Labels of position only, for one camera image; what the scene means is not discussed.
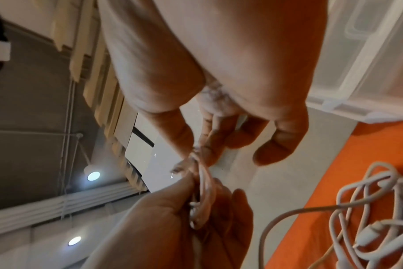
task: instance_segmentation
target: orange surface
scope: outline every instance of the orange surface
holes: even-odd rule
[[[317,185],[306,207],[334,204],[338,190],[361,180],[367,167],[375,161],[389,162],[403,175],[403,122],[374,125],[359,123]],[[389,194],[372,204],[370,221],[391,218],[392,208],[393,195]],[[356,233],[361,212],[362,209],[356,209],[351,218],[349,230],[352,236]],[[308,268],[331,245],[328,229],[330,215],[331,212],[299,215],[266,268]],[[390,268],[397,259],[399,253],[387,257],[382,260],[381,268]],[[333,253],[319,268],[334,269],[335,264],[336,256]]]

